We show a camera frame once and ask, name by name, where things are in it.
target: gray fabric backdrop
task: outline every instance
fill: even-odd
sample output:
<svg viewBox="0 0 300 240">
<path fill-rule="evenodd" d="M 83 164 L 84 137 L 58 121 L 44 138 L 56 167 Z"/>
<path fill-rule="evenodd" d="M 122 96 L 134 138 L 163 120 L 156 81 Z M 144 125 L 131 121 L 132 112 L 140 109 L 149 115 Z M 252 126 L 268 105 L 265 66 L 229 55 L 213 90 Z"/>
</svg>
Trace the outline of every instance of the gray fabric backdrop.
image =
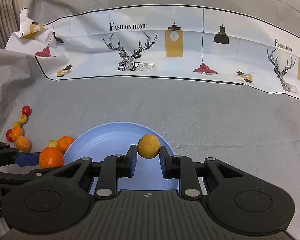
<svg viewBox="0 0 300 240">
<path fill-rule="evenodd" d="M 300 0 L 25 0 L 29 17 L 58 17 L 116 6 L 174 3 L 228 9 L 261 18 L 300 35 Z M 146 125 L 177 154 L 214 156 L 285 189 L 296 213 L 288 231 L 300 239 L 300 100 L 246 85 L 138 77 L 47 80 L 32 56 L 0 50 L 0 141 L 20 109 L 33 151 L 106 122 Z M 27 172 L 14 165 L 1 171 Z M 0 221 L 0 234 L 6 230 Z"/>
</svg>

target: deer antler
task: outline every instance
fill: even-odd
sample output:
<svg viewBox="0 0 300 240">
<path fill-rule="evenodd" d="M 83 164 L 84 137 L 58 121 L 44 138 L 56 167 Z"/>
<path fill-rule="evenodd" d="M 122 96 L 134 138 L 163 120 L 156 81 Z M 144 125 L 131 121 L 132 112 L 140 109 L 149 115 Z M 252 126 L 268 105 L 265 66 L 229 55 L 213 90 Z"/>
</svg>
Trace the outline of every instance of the deer antler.
<svg viewBox="0 0 300 240">
<path fill-rule="evenodd" d="M 293 62 L 293 59 L 292 59 L 292 55 L 291 55 L 291 54 L 290 54 L 290 57 L 291 57 L 291 63 L 289 64 L 289 62 L 288 62 L 288 60 L 287 60 L 287 65 L 286 65 L 286 66 L 284 67 L 284 69 L 283 69 L 283 72 L 285 72 L 284 75 L 287 73 L 287 72 L 286 72 L 287 70 L 293 68 L 293 66 L 294 66 L 294 64 L 295 64 L 295 62 L 296 62 L 296 60 L 294 60 L 294 63 L 292 63 L 292 62 Z"/>
<path fill-rule="evenodd" d="M 148 34 L 146 34 L 144 31 L 142 31 L 146 36 L 147 36 L 147 43 L 145 44 L 144 47 L 142 47 L 141 42 L 139 40 L 139 48 L 134 50 L 133 53 L 133 57 L 135 57 L 136 55 L 138 55 L 140 52 L 143 52 L 149 48 L 152 47 L 152 45 L 155 43 L 155 41 L 157 40 L 158 35 L 155 36 L 154 40 L 151 42 L 151 38 Z"/>
<path fill-rule="evenodd" d="M 113 34 L 114 34 L 114 33 L 112 33 L 112 35 L 110 36 L 110 38 L 109 38 L 109 40 L 108 40 L 108 41 L 109 41 L 109 44 L 107 44 L 107 43 L 106 43 L 106 40 L 105 40 L 104 38 L 102 38 L 103 41 L 104 41 L 104 43 L 107 45 L 107 47 L 108 47 L 109 49 L 118 50 L 118 51 L 120 51 L 120 52 L 122 52 L 122 53 L 126 53 L 125 48 L 123 48 L 123 47 L 120 46 L 120 40 L 118 41 L 118 47 L 117 47 L 117 48 L 116 48 L 115 45 L 112 45 L 111 38 L 112 38 Z"/>
<path fill-rule="evenodd" d="M 278 60 L 278 57 L 275 59 L 273 59 L 273 53 L 276 51 L 276 49 L 274 49 L 271 53 L 270 53 L 270 56 L 269 56 L 269 50 L 267 49 L 267 54 L 268 54 L 268 58 L 269 58 L 269 61 L 271 62 L 272 65 L 274 65 L 274 68 L 279 71 L 279 65 L 277 63 L 277 60 Z"/>
</svg>

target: red fruit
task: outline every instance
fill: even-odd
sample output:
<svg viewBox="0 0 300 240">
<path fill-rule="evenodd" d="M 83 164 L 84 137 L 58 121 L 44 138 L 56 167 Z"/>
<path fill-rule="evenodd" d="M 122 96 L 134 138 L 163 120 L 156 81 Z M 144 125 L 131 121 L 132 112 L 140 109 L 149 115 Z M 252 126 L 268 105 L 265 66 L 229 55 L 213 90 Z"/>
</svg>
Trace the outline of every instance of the red fruit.
<svg viewBox="0 0 300 240">
<path fill-rule="evenodd" d="M 9 129 L 6 133 L 6 138 L 7 138 L 8 142 L 13 142 L 13 140 L 11 138 L 11 132 L 12 132 L 12 129 Z"/>
<path fill-rule="evenodd" d="M 32 110 L 29 106 L 24 106 L 21 109 L 21 114 L 25 114 L 26 116 L 29 116 L 31 114 Z"/>
</svg>

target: tangerine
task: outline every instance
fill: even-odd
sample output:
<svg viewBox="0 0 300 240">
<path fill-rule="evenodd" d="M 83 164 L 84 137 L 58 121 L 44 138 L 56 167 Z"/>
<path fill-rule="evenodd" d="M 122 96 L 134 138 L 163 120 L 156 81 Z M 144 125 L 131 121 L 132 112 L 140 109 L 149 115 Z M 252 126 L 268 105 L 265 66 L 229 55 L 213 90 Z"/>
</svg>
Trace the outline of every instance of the tangerine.
<svg viewBox="0 0 300 240">
<path fill-rule="evenodd" d="M 15 126 L 11 131 L 11 139 L 15 142 L 19 136 L 23 136 L 23 129 L 20 126 Z"/>
<path fill-rule="evenodd" d="M 31 149 L 31 142 L 24 136 L 19 136 L 14 143 L 15 147 L 23 152 L 28 152 Z"/>
<path fill-rule="evenodd" d="M 61 167 L 64 161 L 62 153 L 55 147 L 47 147 L 39 155 L 41 169 Z"/>
<path fill-rule="evenodd" d="M 70 144 L 72 144 L 74 139 L 71 136 L 62 136 L 57 142 L 57 148 L 62 154 L 65 154 Z"/>
</svg>

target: yellow round fruit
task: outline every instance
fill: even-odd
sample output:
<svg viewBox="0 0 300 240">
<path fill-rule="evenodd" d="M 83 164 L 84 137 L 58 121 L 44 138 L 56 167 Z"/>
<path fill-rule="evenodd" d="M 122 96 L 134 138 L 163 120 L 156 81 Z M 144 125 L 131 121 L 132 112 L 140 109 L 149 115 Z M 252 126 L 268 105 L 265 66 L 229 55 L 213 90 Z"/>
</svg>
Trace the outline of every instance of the yellow round fruit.
<svg viewBox="0 0 300 240">
<path fill-rule="evenodd" d="M 20 122 L 14 122 L 13 125 L 12 125 L 12 128 L 15 128 L 16 126 L 22 127 L 22 123 L 20 123 Z"/>
<path fill-rule="evenodd" d="M 19 123 L 25 124 L 26 122 L 28 122 L 28 117 L 25 114 L 20 115 L 19 116 Z"/>
<path fill-rule="evenodd" d="M 48 142 L 48 147 L 54 147 L 54 148 L 56 148 L 57 147 L 57 143 L 58 143 L 58 140 L 50 140 Z"/>
<path fill-rule="evenodd" d="M 153 159 L 159 153 L 159 139 L 152 134 L 145 134 L 138 142 L 138 154 L 145 159 Z"/>
</svg>

